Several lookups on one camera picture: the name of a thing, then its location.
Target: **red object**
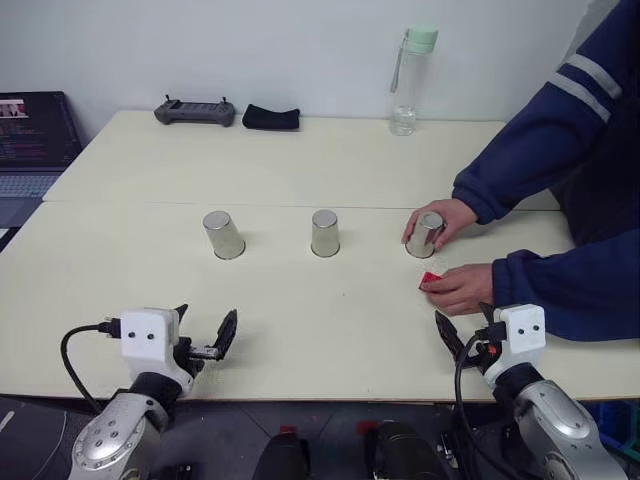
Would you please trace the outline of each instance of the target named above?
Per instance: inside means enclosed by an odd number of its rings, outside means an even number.
[[[370,430],[377,428],[379,423],[380,422],[376,422],[373,420],[365,420],[362,422],[358,422],[358,425],[356,425],[356,434],[363,437],[367,433],[369,433]]]
[[[296,433],[298,428],[293,425],[280,425],[280,433]]]
[[[420,285],[422,285],[423,283],[435,282],[436,280],[442,280],[442,277],[440,275],[436,275],[435,273],[427,272],[422,276]]]

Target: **black cable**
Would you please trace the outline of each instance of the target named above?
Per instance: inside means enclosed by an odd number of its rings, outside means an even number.
[[[477,442],[473,431],[471,430],[471,426],[469,425],[469,420],[467,419],[467,415],[464,413],[464,404],[462,403],[462,389],[460,386],[460,379],[462,377],[462,365],[464,363],[464,359],[467,358],[471,348],[475,345],[475,343],[479,340],[478,334],[474,334],[473,337],[469,339],[467,344],[464,346],[464,349],[460,353],[460,356],[456,359],[456,374],[454,377],[454,388],[456,392],[456,410],[458,410],[458,415],[460,415],[460,423],[462,424],[462,428],[465,433],[469,437],[471,441],[471,445],[473,448],[484,458],[489,465],[499,471],[502,475],[509,478],[510,480],[522,480],[515,472],[513,472],[510,468],[507,468],[500,464],[497,460],[495,460],[491,455],[484,451],[484,449]]]
[[[73,335],[75,335],[76,333],[90,332],[90,331],[100,331],[100,327],[101,327],[101,325],[84,325],[82,327],[76,327],[76,328],[74,328],[72,330],[69,330],[65,334],[65,336],[62,337],[62,341],[60,342],[60,354],[62,355],[62,363],[64,363],[64,368],[67,369],[67,373],[71,377],[71,380],[73,380],[73,383],[76,385],[78,390],[80,390],[80,393],[82,394],[82,396],[85,398],[85,400],[87,402],[89,402],[89,405],[91,405],[91,408],[96,413],[102,412],[102,408],[100,407],[98,402],[96,402],[95,398],[93,398],[91,396],[89,391],[82,384],[82,382],[80,381],[80,378],[78,377],[78,374],[73,369],[73,366],[71,365],[71,362],[69,361],[69,354],[67,353],[67,346],[69,344],[69,339]]]

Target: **laptop keyboard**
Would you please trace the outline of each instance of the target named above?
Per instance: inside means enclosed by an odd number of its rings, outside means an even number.
[[[58,175],[0,175],[0,197],[43,197]]]

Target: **mint green bottle cap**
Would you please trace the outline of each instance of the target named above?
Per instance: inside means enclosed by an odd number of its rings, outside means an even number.
[[[438,30],[429,25],[412,25],[407,35],[407,50],[411,53],[431,53],[436,46]]]

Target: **laptop screen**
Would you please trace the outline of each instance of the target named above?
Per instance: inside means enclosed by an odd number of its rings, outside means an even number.
[[[0,93],[1,169],[64,169],[81,151],[63,92]]]

